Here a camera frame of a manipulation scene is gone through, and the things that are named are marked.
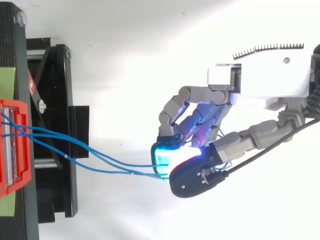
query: cyan glowing fingertip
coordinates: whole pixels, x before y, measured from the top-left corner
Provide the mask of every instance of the cyan glowing fingertip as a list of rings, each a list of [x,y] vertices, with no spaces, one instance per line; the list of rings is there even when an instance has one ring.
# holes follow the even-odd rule
[[[174,150],[157,148],[154,151],[155,164],[166,164],[168,166],[157,166],[156,170],[159,174],[169,176],[176,166],[198,155],[201,155],[201,150],[195,147],[183,146]]]

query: green tape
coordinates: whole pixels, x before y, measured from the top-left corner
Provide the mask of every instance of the green tape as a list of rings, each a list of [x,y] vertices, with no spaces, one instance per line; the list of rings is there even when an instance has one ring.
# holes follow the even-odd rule
[[[16,192],[0,198],[0,217],[14,217],[16,205]]]
[[[0,99],[13,99],[15,92],[14,67],[0,67]],[[0,198],[0,217],[14,217],[16,192]]]
[[[14,67],[0,67],[0,99],[14,99],[15,74]]]

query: silver bolt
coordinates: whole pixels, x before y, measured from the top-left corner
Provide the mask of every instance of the silver bolt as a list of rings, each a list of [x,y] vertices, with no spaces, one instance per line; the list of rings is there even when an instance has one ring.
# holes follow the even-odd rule
[[[288,57],[285,57],[285,58],[283,59],[283,62],[284,62],[285,64],[288,64],[288,63],[290,63],[290,58],[288,58]]]
[[[45,104],[45,102],[41,99],[38,102],[38,109],[39,109],[39,113],[43,114],[45,112],[45,110],[47,109],[47,105]]]
[[[72,59],[72,51],[70,49],[65,52],[65,55],[67,59]]]
[[[19,11],[14,17],[14,22],[20,27],[25,27],[28,24],[27,14],[24,11]]]

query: red label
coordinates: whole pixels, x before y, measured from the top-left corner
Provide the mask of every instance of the red label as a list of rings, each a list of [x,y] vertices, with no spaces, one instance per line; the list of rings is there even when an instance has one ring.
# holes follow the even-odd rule
[[[28,71],[29,73],[29,91],[30,91],[30,95],[33,96],[34,95],[34,92],[36,90],[36,85],[35,85],[35,82],[30,74],[30,72]]]

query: red plastic clip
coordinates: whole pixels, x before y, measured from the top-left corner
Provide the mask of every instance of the red plastic clip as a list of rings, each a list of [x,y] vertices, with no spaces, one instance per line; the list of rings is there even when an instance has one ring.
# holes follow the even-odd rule
[[[0,99],[0,112],[10,117],[17,125],[28,126],[28,105],[18,100]],[[8,195],[31,180],[30,143],[26,136],[2,137],[5,134],[20,134],[0,117],[0,198]]]

